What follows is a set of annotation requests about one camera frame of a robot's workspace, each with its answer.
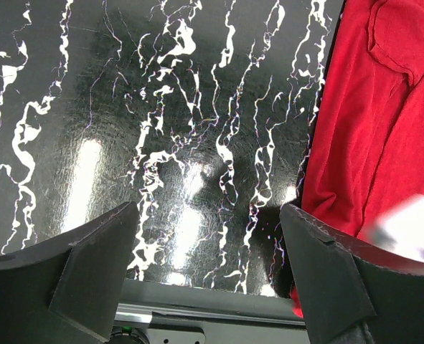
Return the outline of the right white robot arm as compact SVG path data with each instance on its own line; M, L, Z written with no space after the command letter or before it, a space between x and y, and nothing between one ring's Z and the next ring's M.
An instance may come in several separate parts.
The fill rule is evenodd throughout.
M424 262L424 196L414 195L380 214L363 235L380 249Z

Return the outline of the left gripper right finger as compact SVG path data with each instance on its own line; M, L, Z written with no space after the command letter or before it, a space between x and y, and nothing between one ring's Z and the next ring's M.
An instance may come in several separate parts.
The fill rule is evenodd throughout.
M293 204L281 226L311 343L424 343L424 263L374 247Z

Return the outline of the dark red t-shirt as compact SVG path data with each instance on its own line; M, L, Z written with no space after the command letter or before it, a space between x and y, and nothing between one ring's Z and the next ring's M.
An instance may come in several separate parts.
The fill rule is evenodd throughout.
M301 207L367 241L424 195L424 1L347 1L316 121Z

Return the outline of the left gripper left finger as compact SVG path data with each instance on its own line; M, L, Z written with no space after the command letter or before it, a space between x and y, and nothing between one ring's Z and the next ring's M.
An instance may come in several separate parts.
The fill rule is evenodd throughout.
M109 341L137 222L137 205L125 202L0 256L0 343Z

